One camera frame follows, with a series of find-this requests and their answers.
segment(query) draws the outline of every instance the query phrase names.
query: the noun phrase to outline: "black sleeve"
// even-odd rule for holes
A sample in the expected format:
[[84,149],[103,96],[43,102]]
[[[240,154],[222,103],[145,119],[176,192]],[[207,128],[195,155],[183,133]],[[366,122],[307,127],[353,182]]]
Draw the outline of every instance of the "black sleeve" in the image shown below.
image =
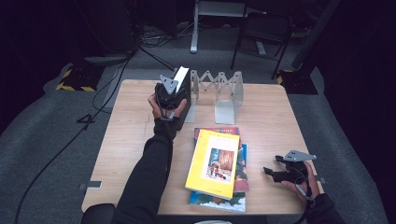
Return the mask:
[[145,144],[114,212],[113,224],[156,223],[172,161],[178,119],[155,120],[154,136]]
[[315,198],[315,207],[305,211],[305,218],[308,224],[316,223],[345,223],[334,208],[334,202],[327,194],[319,194]]

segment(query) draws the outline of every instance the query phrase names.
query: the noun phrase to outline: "book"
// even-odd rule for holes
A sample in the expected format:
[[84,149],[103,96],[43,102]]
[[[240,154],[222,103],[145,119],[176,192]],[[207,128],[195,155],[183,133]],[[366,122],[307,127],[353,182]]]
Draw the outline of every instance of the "book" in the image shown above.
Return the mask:
[[[230,133],[237,134],[240,136],[240,131],[238,127],[208,127],[208,128],[195,128],[194,129],[194,142],[196,144],[198,140],[198,135],[201,129],[209,130],[212,132],[218,133]],[[237,164],[236,164],[236,176],[235,182],[233,185],[233,192],[248,192],[248,175],[246,168],[246,157],[247,157],[247,146],[242,145],[241,137],[239,137],[239,145],[240,148],[238,150],[237,155]]]
[[[243,144],[242,146],[243,146],[242,153],[241,153],[241,149],[238,152],[238,160],[244,160],[245,168],[246,168],[247,165],[246,155],[247,155],[248,147],[246,144]],[[245,213],[246,192],[245,191],[235,192],[234,189],[233,197],[231,198],[231,200],[224,200],[192,190],[190,196],[190,204],[201,207],[219,209],[228,212]]]
[[192,156],[186,189],[230,200],[238,149],[239,135],[202,129]]
[[[199,135],[199,131],[201,129],[205,129],[205,130],[209,130],[212,132],[217,132],[217,133],[230,133],[230,134],[236,134],[236,135],[241,135],[239,132],[239,128],[238,127],[207,127],[207,128],[195,128],[194,129],[194,141],[195,144],[197,143],[198,140],[198,135]],[[239,138],[239,148],[242,147],[242,141],[241,138]]]

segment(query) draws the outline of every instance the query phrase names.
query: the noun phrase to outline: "black cable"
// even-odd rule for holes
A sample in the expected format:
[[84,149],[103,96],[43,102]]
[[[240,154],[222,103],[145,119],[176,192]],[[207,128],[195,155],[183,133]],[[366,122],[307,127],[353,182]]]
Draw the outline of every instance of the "black cable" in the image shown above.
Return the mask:
[[131,60],[131,58],[128,59],[128,61],[125,63],[125,65],[122,67],[121,73],[120,73],[120,77],[119,80],[117,82],[116,88],[114,88],[113,92],[111,93],[110,97],[106,100],[106,102],[102,105],[102,107],[100,108],[100,110],[98,110],[88,121],[87,123],[84,125],[84,127],[82,127],[78,133],[76,133],[76,135],[54,156],[52,157],[52,159],[47,162],[47,164],[40,170],[40,172],[38,172],[38,174],[35,176],[35,178],[33,179],[33,181],[29,184],[28,188],[26,189],[26,191],[23,193],[20,203],[18,205],[18,209],[17,212],[15,214],[15,220],[14,220],[14,224],[18,224],[18,218],[19,218],[19,214],[21,212],[21,207],[23,204],[24,199],[26,198],[26,195],[28,194],[29,190],[32,188],[33,184],[37,181],[37,179],[44,173],[44,171],[50,166],[50,164],[59,156],[61,155],[62,152],[64,152],[65,149],[67,149],[67,147],[70,146],[70,144],[72,144],[77,137],[88,127],[88,125],[93,121],[93,119],[96,118],[96,116],[98,116],[98,114],[101,112],[101,110],[107,105],[107,103],[110,101],[111,97],[113,96],[113,94],[115,93],[117,86],[120,84],[120,80],[122,77],[122,73],[125,69],[126,64]]
[[107,84],[106,84],[102,89],[100,89],[99,92],[97,92],[97,93],[95,94],[95,96],[93,97],[93,99],[92,99],[92,106],[93,106],[93,108],[95,108],[96,110],[102,111],[102,112],[104,112],[104,113],[106,113],[106,114],[111,114],[111,112],[107,112],[107,111],[105,111],[105,110],[101,110],[101,108],[96,107],[96,105],[94,104],[94,101],[95,101],[95,99],[96,99],[96,96],[98,96],[99,93],[100,93],[102,90],[104,90],[106,86],[108,86],[114,79],[116,79],[116,77],[119,75],[119,70],[120,70],[121,67],[122,67],[122,64],[120,64],[119,68],[117,69],[116,75],[115,75],[113,78],[111,78],[111,80],[108,81]]
[[156,56],[156,55],[153,55],[153,54],[147,52],[147,51],[146,51],[145,49],[143,49],[142,47],[139,47],[139,48],[140,48],[141,50],[143,50],[143,52],[145,52],[145,53],[147,53],[149,56],[151,56],[151,58],[153,58],[153,59],[155,59],[156,61],[158,61],[159,63],[163,64],[165,67],[169,68],[169,70],[175,71],[175,66],[172,65],[171,63],[166,62],[164,59],[162,59],[162,58],[160,58],[160,57],[158,57],[158,56]]
[[[308,176],[305,176],[303,173],[301,173],[298,169],[296,169],[294,167],[290,167],[290,168],[300,174],[301,178],[305,181],[305,184],[306,184],[306,191],[307,191],[306,196],[311,197],[312,189],[309,186]],[[305,220],[305,213],[306,213],[306,210],[308,209],[308,207],[309,207],[309,203],[308,203],[308,200],[306,200],[305,210],[304,210],[303,214],[301,215],[301,217],[296,222],[294,222],[294,224],[301,224]]]
[[157,104],[158,104],[158,107],[160,108],[160,112],[161,112],[161,118],[166,118],[166,116],[165,116],[165,114],[166,114],[166,112],[165,112],[165,114],[163,113],[163,107],[161,106],[161,102],[160,102],[160,100],[158,99],[158,92],[157,92],[157,89],[158,88],[155,88],[155,96],[156,96],[156,99],[157,99]]
[[111,51],[111,52],[113,52],[113,53],[118,53],[118,54],[124,54],[124,55],[125,55],[125,57],[122,58],[122,59],[108,60],[108,61],[106,61],[106,62],[101,62],[101,63],[94,63],[94,62],[88,62],[88,63],[91,63],[91,64],[93,64],[94,66],[110,66],[110,65],[114,65],[114,64],[126,62],[126,61],[128,61],[128,60],[134,55],[134,53],[135,53],[136,50],[137,50],[137,46],[138,46],[137,41],[134,42],[134,46],[131,48],[130,51],[117,51],[117,50],[114,50],[114,49],[108,47],[107,45],[105,45],[105,44],[102,42],[102,40],[97,36],[96,32],[92,29],[90,23],[88,22],[87,17],[86,17],[85,14],[83,13],[81,7],[78,5],[78,3],[76,2],[76,0],[73,0],[73,2],[74,2],[74,4],[76,5],[76,7],[77,7],[79,13],[81,14],[82,18],[84,19],[84,21],[87,23],[88,27],[90,28],[90,30],[91,30],[93,36],[94,36],[95,39],[100,43],[100,45],[102,45],[103,48],[105,48],[105,49],[107,49],[107,50],[109,50],[109,51]]
[[[192,33],[191,33],[191,34],[186,34],[186,35],[183,35],[183,33],[184,33],[185,31],[189,30],[189,28],[192,28],[193,25],[194,25],[194,23],[188,25],[188,26],[185,27],[183,30],[179,31],[176,38],[173,38],[173,37],[170,36],[170,35],[157,35],[157,32],[156,32],[156,31],[154,31],[154,30],[148,30],[148,31],[145,32],[145,33],[148,33],[148,36],[145,36],[145,34],[143,34],[143,38],[140,39],[140,45],[141,45],[141,46],[144,46],[144,47],[147,47],[147,48],[162,47],[162,46],[168,44],[169,42],[171,42],[171,41],[173,41],[173,40],[179,40],[179,39],[181,39],[181,38],[184,38],[184,37],[187,36],[187,35],[192,35]],[[156,44],[150,44],[150,43],[148,43],[148,42],[147,42],[147,39],[149,39],[149,38],[150,38],[150,39],[157,39],[157,43],[156,43]]]

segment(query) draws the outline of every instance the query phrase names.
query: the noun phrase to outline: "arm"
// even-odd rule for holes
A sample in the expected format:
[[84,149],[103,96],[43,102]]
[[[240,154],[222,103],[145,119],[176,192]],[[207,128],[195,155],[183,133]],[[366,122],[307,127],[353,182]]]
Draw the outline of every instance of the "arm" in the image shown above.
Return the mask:
[[[327,194],[320,194],[319,186],[317,180],[314,177],[314,173],[312,171],[312,167],[308,162],[304,162],[306,171],[308,172],[308,182],[309,186],[312,189],[312,195],[314,197],[315,202],[312,207],[308,205],[305,208],[305,212],[303,216],[306,218],[306,222],[308,224],[315,223],[345,223],[345,221],[341,218],[338,212],[335,210],[334,203],[330,199]],[[290,183],[289,181],[282,181],[281,184],[286,188],[294,191],[297,196],[305,203],[307,203],[306,198],[297,190],[294,183]],[[302,184],[303,190],[306,192],[306,184]]]
[[314,223],[345,223],[335,210],[334,203],[329,195],[323,193],[315,198],[315,207],[308,207],[305,211],[308,224]]
[[162,120],[153,95],[148,98],[153,107],[154,136],[145,144],[142,158],[134,167],[120,197],[112,223],[156,223],[161,197],[169,176],[173,139],[186,104],[175,110],[172,121]]

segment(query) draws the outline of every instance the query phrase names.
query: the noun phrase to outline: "yellow book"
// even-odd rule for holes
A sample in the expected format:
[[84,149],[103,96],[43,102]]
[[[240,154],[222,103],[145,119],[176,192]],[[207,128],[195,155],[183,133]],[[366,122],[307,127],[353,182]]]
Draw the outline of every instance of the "yellow book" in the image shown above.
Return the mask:
[[233,197],[239,135],[199,132],[186,189],[230,200]]

